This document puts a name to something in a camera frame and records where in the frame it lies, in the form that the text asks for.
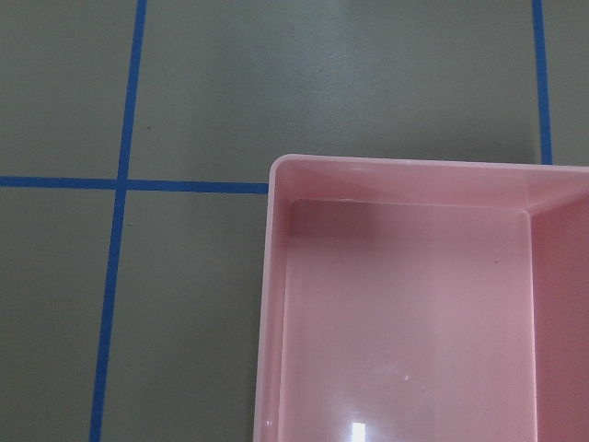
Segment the pink plastic bin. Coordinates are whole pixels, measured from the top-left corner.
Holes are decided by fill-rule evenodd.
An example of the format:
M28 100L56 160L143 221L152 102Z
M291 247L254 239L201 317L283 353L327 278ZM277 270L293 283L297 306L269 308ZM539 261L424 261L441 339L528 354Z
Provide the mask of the pink plastic bin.
M256 441L584 441L585 167L271 167Z

